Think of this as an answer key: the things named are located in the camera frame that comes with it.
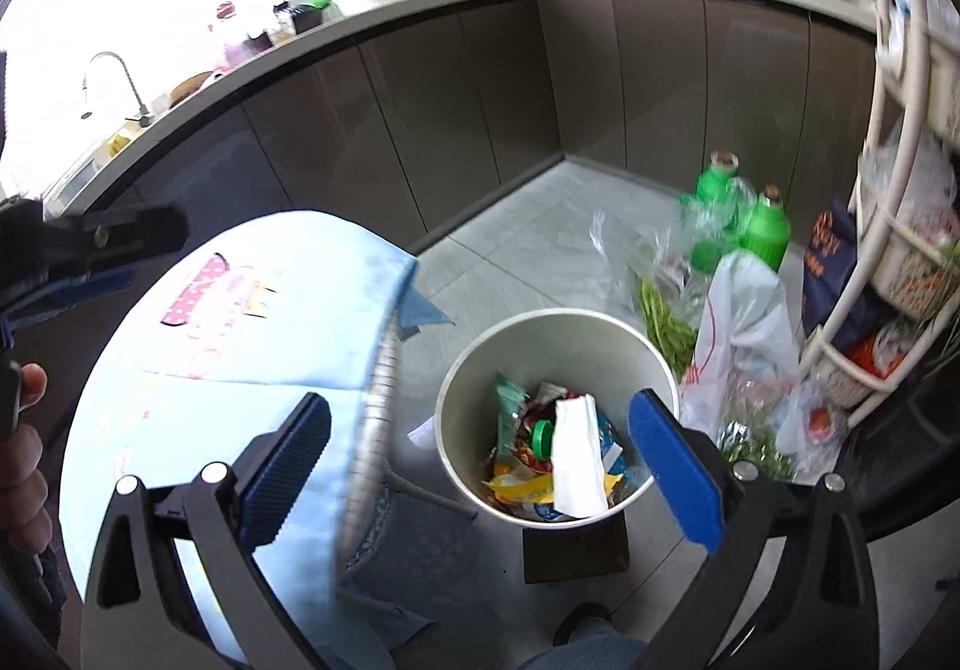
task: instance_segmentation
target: jeans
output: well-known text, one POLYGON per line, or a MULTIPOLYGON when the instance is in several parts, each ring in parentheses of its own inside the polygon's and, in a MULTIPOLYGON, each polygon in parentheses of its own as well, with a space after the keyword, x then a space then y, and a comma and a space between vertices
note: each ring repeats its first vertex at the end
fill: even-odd
POLYGON ((568 644, 527 659, 517 670, 628 670, 645 647, 610 622, 589 618, 573 630, 568 644))

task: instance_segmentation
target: metal screw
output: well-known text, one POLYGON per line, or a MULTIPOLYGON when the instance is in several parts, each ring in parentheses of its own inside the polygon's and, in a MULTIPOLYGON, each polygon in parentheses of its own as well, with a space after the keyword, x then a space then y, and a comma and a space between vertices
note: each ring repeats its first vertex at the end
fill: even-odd
POLYGON ((847 484, 837 473, 830 472, 829 475, 824 477, 824 486, 827 486, 827 491, 839 493, 847 487, 847 484))
POLYGON ((200 472, 200 478, 203 478, 205 483, 219 483, 223 478, 227 477, 227 464, 224 462, 213 462, 213 464, 208 464, 206 467, 203 467, 203 471, 200 472))
POLYGON ((738 481, 755 481, 760 476, 757 464, 753 462, 736 462, 733 464, 733 477, 738 481))
POLYGON ((136 491, 136 478, 133 475, 124 475, 117 481, 117 493, 127 496, 127 494, 133 494, 136 491))

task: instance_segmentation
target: green bottle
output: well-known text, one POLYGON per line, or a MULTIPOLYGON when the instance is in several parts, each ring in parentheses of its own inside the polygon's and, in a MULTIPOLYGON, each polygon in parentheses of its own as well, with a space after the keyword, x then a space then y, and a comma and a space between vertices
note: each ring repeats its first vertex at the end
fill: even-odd
POLYGON ((697 179, 697 198, 704 202, 727 199, 727 183, 736 177, 740 161, 731 152, 710 153, 710 168, 697 179))
POLYGON ((784 214, 779 187, 768 184, 747 215, 747 226, 740 238, 740 247, 760 256, 776 272, 779 271, 779 264, 784 262, 790 233, 790 221, 784 214))
POLYGON ((731 250, 736 250, 737 240, 733 235, 736 228, 736 201, 733 200, 730 181, 736 177, 740 161, 731 152, 710 153, 710 165, 697 179, 697 190, 691 198, 688 195, 680 197, 680 224, 688 225, 688 221, 696 222, 702 216, 704 204, 717 207, 718 216, 722 217, 725 234, 721 240, 699 240, 690 250, 690 265, 704 274, 713 274, 717 264, 731 250))

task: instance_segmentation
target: dark blue bag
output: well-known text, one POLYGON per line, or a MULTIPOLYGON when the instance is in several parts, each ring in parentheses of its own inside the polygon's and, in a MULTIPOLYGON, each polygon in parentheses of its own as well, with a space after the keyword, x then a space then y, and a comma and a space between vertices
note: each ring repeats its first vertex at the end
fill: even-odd
MULTIPOLYGON (((803 253, 802 317, 807 336, 827 322, 855 266, 856 221, 847 207, 834 199, 829 211, 818 217, 803 253)), ((896 311, 867 285, 834 336, 833 347, 844 353, 895 317, 896 311)))

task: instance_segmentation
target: blue gripper pad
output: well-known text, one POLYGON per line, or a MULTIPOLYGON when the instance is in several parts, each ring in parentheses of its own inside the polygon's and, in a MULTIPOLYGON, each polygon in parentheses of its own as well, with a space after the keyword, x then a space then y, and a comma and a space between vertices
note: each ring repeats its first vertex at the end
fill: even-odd
POLYGON ((309 393, 264 444, 271 452, 240 497, 239 541, 250 549, 269 545, 290 515, 296 497, 330 440, 330 406, 309 393))
POLYGON ((680 435, 680 424, 653 390, 634 395, 627 433, 690 542, 713 554, 724 535, 720 490, 680 435))

